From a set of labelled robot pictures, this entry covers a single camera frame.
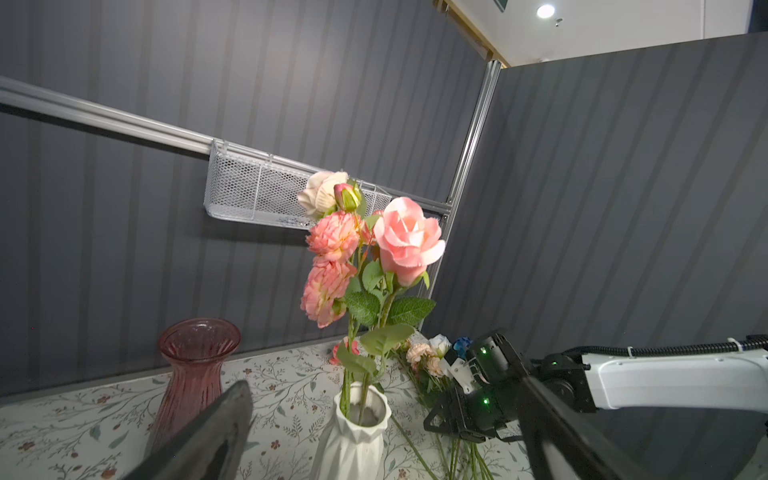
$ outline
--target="wire mesh basket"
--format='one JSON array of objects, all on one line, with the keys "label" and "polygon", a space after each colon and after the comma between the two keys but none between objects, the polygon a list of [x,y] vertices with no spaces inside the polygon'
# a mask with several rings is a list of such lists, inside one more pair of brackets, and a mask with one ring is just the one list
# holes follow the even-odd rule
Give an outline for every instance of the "wire mesh basket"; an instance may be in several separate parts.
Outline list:
[{"label": "wire mesh basket", "polygon": [[[305,215],[296,195],[306,188],[309,171],[244,157],[228,151],[219,141],[210,146],[204,206],[214,218],[308,230],[315,220]],[[362,184],[370,215],[392,200],[377,186]]]}]

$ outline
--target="vase rim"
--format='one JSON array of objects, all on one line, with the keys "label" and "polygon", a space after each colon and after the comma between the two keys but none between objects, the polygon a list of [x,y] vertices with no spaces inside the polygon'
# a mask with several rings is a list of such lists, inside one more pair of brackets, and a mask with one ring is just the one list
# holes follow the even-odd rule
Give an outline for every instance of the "vase rim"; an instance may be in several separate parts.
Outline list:
[{"label": "vase rim", "polygon": [[[352,382],[352,385],[349,386],[351,389],[357,388],[362,389],[362,383],[361,382]],[[384,404],[384,416],[379,420],[378,423],[375,425],[371,425],[370,427],[365,427],[362,425],[358,425],[352,420],[346,418],[343,413],[341,413],[341,407],[339,406],[339,402],[341,400],[341,392],[337,393],[333,397],[333,403],[336,407],[336,417],[340,420],[343,420],[344,422],[348,422],[350,425],[354,426],[354,429],[358,429],[359,432],[362,432],[364,434],[370,435],[370,436],[377,436],[377,434],[380,433],[380,430],[382,427],[384,429],[387,428],[389,424],[389,417],[392,416],[392,410],[389,408],[389,403],[387,402],[386,396],[379,391],[375,386],[369,385],[368,386],[368,393],[373,394],[377,397],[379,397],[379,400]]]},{"label": "vase rim", "polygon": [[[180,330],[185,329],[189,326],[200,325],[200,324],[228,330],[229,333],[232,335],[231,337],[232,345],[227,347],[227,349],[225,349],[223,352],[218,353],[216,355],[207,356],[207,357],[197,357],[197,358],[190,358],[186,356],[175,355],[168,348],[166,348],[166,341],[170,338],[171,335],[174,335],[175,333],[178,333]],[[185,362],[185,363],[209,363],[209,362],[217,362],[219,360],[226,359],[228,356],[232,355],[232,352],[234,352],[235,349],[240,345],[241,339],[242,339],[242,335],[240,334],[240,329],[238,329],[231,322],[228,322],[225,319],[221,319],[221,318],[199,317],[199,318],[182,320],[179,323],[175,323],[174,325],[169,326],[163,332],[163,334],[160,335],[160,339],[157,341],[157,346],[160,349],[160,352],[163,354],[163,356],[167,357],[168,359],[177,360],[178,362]]]}]

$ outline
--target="gray striped wall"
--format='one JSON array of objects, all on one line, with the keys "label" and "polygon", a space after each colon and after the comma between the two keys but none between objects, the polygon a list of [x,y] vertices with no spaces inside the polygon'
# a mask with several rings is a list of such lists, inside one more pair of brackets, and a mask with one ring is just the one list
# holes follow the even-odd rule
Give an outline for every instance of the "gray striped wall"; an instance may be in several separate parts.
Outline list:
[{"label": "gray striped wall", "polygon": [[[428,333],[533,358],[768,333],[768,34],[502,71]],[[594,417],[659,478],[732,478],[762,415]]]},{"label": "gray striped wall", "polygon": [[[2,75],[436,200],[484,66],[427,0],[0,7]],[[298,308],[302,232],[204,214],[206,159],[40,120],[0,113],[0,394],[160,366],[191,316],[344,330]]]}]

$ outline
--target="ceiling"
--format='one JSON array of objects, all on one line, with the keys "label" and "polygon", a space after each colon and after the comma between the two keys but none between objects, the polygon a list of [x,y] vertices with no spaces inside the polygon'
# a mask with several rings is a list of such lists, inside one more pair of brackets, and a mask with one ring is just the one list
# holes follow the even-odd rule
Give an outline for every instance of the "ceiling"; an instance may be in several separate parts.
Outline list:
[{"label": "ceiling", "polygon": [[[746,32],[752,0],[494,0],[450,2],[510,65]],[[543,4],[548,19],[536,16]],[[562,22],[555,27],[555,21]]]}]

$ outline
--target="table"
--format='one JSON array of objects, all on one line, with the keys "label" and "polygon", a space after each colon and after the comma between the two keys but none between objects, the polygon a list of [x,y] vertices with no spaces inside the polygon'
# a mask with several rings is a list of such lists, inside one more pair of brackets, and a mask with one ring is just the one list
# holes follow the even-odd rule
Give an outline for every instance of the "table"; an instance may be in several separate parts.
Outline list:
[{"label": "table", "polygon": [[[222,386],[245,379],[255,422],[238,480],[298,480],[312,466],[317,439],[330,418],[342,368],[329,363],[335,342],[226,362]],[[170,374],[71,391],[0,407],[3,478],[85,480],[120,478],[144,454],[149,430]],[[440,472],[435,436],[423,430],[426,411],[415,387],[397,366],[382,379],[392,414],[435,473]],[[429,478],[390,422],[379,479]],[[498,478],[531,480],[522,442],[480,445]]]}]

